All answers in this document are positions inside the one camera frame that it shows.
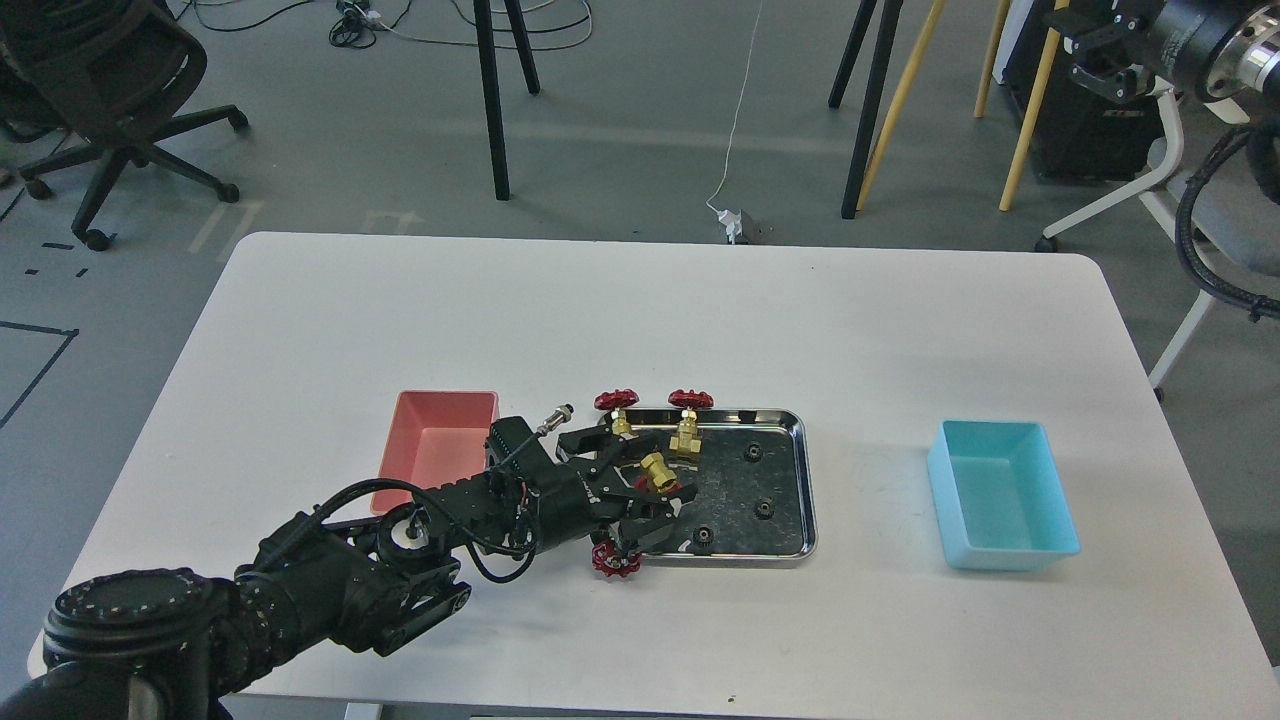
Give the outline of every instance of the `black chair leg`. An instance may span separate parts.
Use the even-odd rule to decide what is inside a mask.
[[[156,131],[151,136],[151,142],[159,142],[166,137],[182,135],[187,131],[216,123],[218,120],[230,120],[232,127],[236,129],[248,126],[248,119],[244,118],[244,113],[239,111],[239,108],[236,105],[223,105],[221,108],[210,108],[209,110],[201,110],[198,113],[178,115]]]
[[[520,69],[525,70],[525,86],[530,95],[538,95],[541,85],[538,82],[538,69],[534,68],[534,51],[529,46],[529,29],[525,28],[525,12],[520,0],[504,0],[507,19],[511,20],[511,33],[516,38],[516,51],[520,54]]]
[[[110,242],[105,233],[91,231],[88,225],[93,222],[97,211],[102,209],[102,201],[115,187],[115,181],[120,178],[120,170],[124,169],[124,164],[129,161],[131,156],[132,150],[128,147],[106,151],[106,159],[93,172],[93,181],[90,183],[88,191],[84,192],[84,199],[81,200],[79,210],[76,211],[72,232],[90,250],[106,250],[106,245]]]
[[[138,146],[136,150],[138,151],[140,155],[142,155],[147,160],[151,160],[156,165],[160,165],[161,168],[172,173],[178,173],[182,177],[191,178],[198,182],[200,184],[211,187],[214,190],[218,190],[223,184],[221,181],[219,181],[214,176],[206,173],[205,170],[201,170],[200,168],[192,165],[191,163],[183,160],[182,158],[172,152],[165,152],[164,150],[160,150],[154,145]]]
[[[884,94],[884,76],[888,74],[888,60],[893,53],[893,36],[897,35],[897,18],[902,13],[902,0],[887,0],[881,10],[879,32],[876,36],[876,50],[872,53],[870,77],[867,79],[867,95],[863,97],[861,118],[858,120],[858,137],[854,141],[854,158],[849,163],[849,181],[845,183],[845,199],[840,205],[840,217],[851,220],[858,214],[858,196],[863,192],[863,179],[867,176],[867,159],[872,150],[872,136],[879,117],[879,101]]]
[[[489,0],[475,0],[476,46],[480,49],[480,81],[484,83],[484,114],[489,126],[489,156],[498,200],[511,200],[507,179],[507,141],[502,133],[502,99],[498,95],[498,55],[493,45],[493,15]]]
[[[22,179],[24,181],[35,179],[54,170],[92,163],[93,160],[101,158],[105,150],[95,145],[77,145],[76,147],[68,147],[67,150],[55,152],[42,160],[36,160],[35,163],[23,165],[18,168],[18,174],[22,176]]]
[[[840,69],[836,70],[836,82],[831,86],[831,95],[827,96],[827,106],[836,109],[845,99],[845,88],[849,87],[849,77],[854,74],[854,61],[863,49],[863,40],[867,37],[867,28],[872,26],[872,13],[876,12],[876,0],[863,0],[858,5],[858,15],[854,17],[854,27],[849,31],[849,42],[845,45],[845,54],[840,58]]]

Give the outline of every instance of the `stainless steel tray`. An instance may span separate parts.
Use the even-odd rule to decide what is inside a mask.
[[[680,410],[628,407],[627,420],[637,432],[669,433]],[[600,421],[608,423],[608,416]],[[696,469],[663,452],[681,479],[698,483],[698,498],[684,507],[672,537],[649,557],[707,565],[794,564],[813,552],[818,534],[800,419],[786,410],[713,407],[698,411],[698,428],[703,447]],[[632,482],[640,474],[627,471]]]

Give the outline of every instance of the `chair base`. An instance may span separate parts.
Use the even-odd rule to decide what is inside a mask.
[[[90,225],[93,223],[93,217],[97,215],[97,211],[102,208],[102,202],[106,200],[108,193],[111,192],[113,187],[115,187],[115,182],[120,178],[120,173],[124,170],[124,165],[127,163],[132,161],[140,168],[147,165],[148,163],[155,163],[166,170],[191,178],[206,187],[211,187],[218,193],[218,199],[223,202],[236,202],[239,200],[239,188],[234,184],[224,183],[216,177],[201,170],[196,165],[192,165],[191,163],[187,163],[177,155],[166,152],[155,145],[168,137],[216,123],[219,120],[228,120],[232,129],[237,132],[248,127],[248,118],[244,117],[244,113],[241,113],[234,105],[223,105],[220,108],[201,110],[198,113],[178,115],[152,133],[146,142],[120,147],[102,147],[86,142],[77,145],[76,147],[55,152],[42,160],[23,165],[22,168],[18,168],[18,174],[23,181],[26,181],[28,193],[36,200],[44,200],[52,196],[52,191],[42,179],[40,179],[41,176],[101,160],[97,165],[97,170],[93,173],[93,179],[90,182],[88,190],[84,191],[84,199],[81,200],[79,210],[76,211],[76,219],[72,220],[72,232],[90,250],[106,250],[110,247],[111,240],[114,240],[115,236],[109,236],[102,231],[91,228]]]

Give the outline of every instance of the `wooden stand leg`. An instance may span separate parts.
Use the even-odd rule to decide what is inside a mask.
[[[1055,0],[1053,9],[1066,8],[1068,0]],[[1032,86],[1030,100],[1027,101],[1027,115],[1023,118],[1023,131],[1018,135],[1018,147],[1014,150],[1014,161],[1009,167],[1009,177],[1005,179],[1005,192],[1000,196],[1000,210],[1007,213],[1014,206],[1014,195],[1018,195],[1018,183],[1023,178],[1023,168],[1027,165],[1027,151],[1032,146],[1032,136],[1036,135],[1036,122],[1039,119],[1041,105],[1044,104],[1044,88],[1048,87],[1048,74],[1053,68],[1053,56],[1057,55],[1057,46],[1062,42],[1062,36],[1056,29],[1050,29],[1044,37],[1044,50],[1041,51],[1039,67],[1036,69],[1036,83]]]
[[[987,92],[991,90],[991,73],[996,69],[996,53],[1000,50],[1000,36],[1009,19],[1009,5],[1012,0],[1000,0],[996,5],[996,22],[991,26],[991,41],[987,42],[987,58],[982,64],[982,79],[978,81],[978,101],[973,106],[973,117],[987,114]]]
[[[933,0],[929,14],[924,18],[924,27],[920,28],[920,35],[915,38],[915,47],[911,47],[911,55],[906,59],[906,68],[902,69],[902,77],[897,81],[897,88],[893,90],[893,100],[888,104],[884,127],[876,141],[876,149],[872,150],[870,164],[867,165],[867,177],[863,178],[863,187],[858,193],[859,210],[867,205],[867,196],[872,191],[872,183],[876,182],[876,173],[879,172],[881,159],[888,149],[888,141],[893,138],[893,128],[902,114],[902,106],[906,105],[906,96],[911,94],[911,85],[915,83],[915,76],[920,70],[924,51],[929,49],[929,41],[933,40],[933,31],[938,27],[938,18],[942,17],[942,9],[946,5],[947,0]]]

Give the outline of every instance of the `white cable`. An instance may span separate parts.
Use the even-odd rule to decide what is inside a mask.
[[[737,108],[733,110],[733,127],[728,131],[728,147],[724,149],[724,173],[721,174],[721,183],[716,186],[716,192],[707,199],[707,206],[716,214],[721,214],[721,210],[712,205],[712,200],[716,200],[719,191],[724,188],[724,181],[728,179],[728,154],[733,151],[733,133],[737,132],[737,117],[742,111],[742,99],[746,97],[746,79],[751,77],[751,55],[755,54],[755,33],[760,29],[760,15],[763,14],[764,0],[760,0],[760,8],[755,12],[755,27],[751,28],[751,45],[746,50],[746,72],[742,73],[742,90],[737,94]]]
[[[586,35],[584,35],[580,40],[575,40],[573,42],[568,42],[568,44],[564,44],[564,45],[554,45],[552,47],[530,47],[530,50],[532,50],[534,53],[548,53],[550,50],[568,50],[570,47],[577,47],[579,45],[582,45],[588,40],[590,40],[591,38],[591,33],[595,32],[595,17],[591,14],[591,4],[589,3],[589,0],[581,0],[581,3],[582,3],[582,8],[586,10]],[[430,37],[415,37],[412,35],[404,35],[403,32],[401,32],[401,31],[398,31],[398,29],[388,26],[385,22],[381,22],[381,20],[379,20],[378,27],[381,28],[381,29],[385,29],[387,32],[394,35],[396,37],[399,37],[402,40],[411,40],[413,42],[425,42],[428,45],[452,45],[452,46],[456,46],[456,47],[475,47],[476,46],[475,42],[466,42],[466,41],[460,41],[460,40],[434,40],[434,38],[430,38]],[[497,49],[497,50],[516,50],[516,47],[513,45],[494,45],[494,49]]]

